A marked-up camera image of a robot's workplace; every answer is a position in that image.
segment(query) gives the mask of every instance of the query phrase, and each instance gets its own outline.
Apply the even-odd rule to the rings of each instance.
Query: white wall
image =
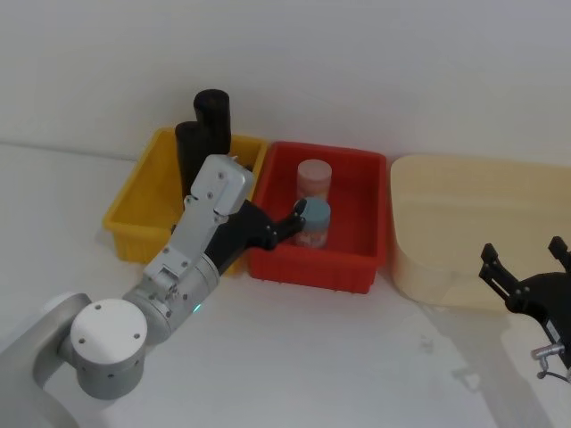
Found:
[[[564,0],[12,0],[0,141],[137,155],[206,87],[235,132],[571,163]]]

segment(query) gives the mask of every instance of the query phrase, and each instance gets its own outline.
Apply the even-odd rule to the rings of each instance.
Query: black cylinder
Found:
[[[198,122],[182,122],[175,128],[177,136],[178,170],[182,185],[182,198],[190,194],[190,187],[203,166],[204,160],[212,154],[208,131]]]
[[[232,138],[230,97],[219,89],[206,89],[194,98],[196,120],[211,136],[212,153],[228,154]]]

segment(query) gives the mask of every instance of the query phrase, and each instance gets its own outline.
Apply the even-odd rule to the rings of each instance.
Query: yellow plastic bin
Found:
[[[267,149],[265,140],[232,136],[230,154],[237,156],[241,165],[251,167],[254,174],[248,199],[252,198]],[[154,258],[182,215],[181,192],[174,128],[159,129],[103,218],[103,227],[113,233],[120,259],[148,263]],[[227,273],[241,270],[239,259]]]

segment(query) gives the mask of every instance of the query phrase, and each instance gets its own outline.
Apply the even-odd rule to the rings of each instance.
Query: jar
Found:
[[[301,247],[323,248],[327,243],[331,208],[321,198],[310,197],[305,200],[307,203],[301,214],[305,218],[305,225],[295,236],[295,243]]]
[[[297,199],[308,196],[327,200],[331,166],[319,159],[307,159],[297,167]]]

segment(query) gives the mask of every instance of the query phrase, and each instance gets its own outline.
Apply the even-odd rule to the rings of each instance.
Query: plastic container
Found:
[[[331,185],[331,166],[319,159],[307,159],[297,167],[297,198],[327,200]]]
[[[301,247],[323,248],[327,243],[331,208],[321,198],[309,197],[305,200],[307,205],[302,213],[305,218],[305,226],[295,236],[295,244]]]
[[[252,170],[254,187],[267,148],[268,143],[259,138],[232,136],[230,154]],[[182,215],[181,192],[174,129],[159,129],[103,218],[120,259],[139,263],[153,259]],[[241,263],[237,260],[227,273],[241,270]]]
[[[492,243],[518,279],[560,271],[548,245],[571,242],[571,168],[414,155],[391,169],[395,285],[413,300],[506,311],[478,277]]]
[[[301,143],[274,143],[254,202],[273,220],[292,211],[300,162],[331,165],[331,222],[323,249],[281,243],[274,251],[251,249],[250,275],[282,283],[366,293],[385,263],[386,160],[378,153]]]

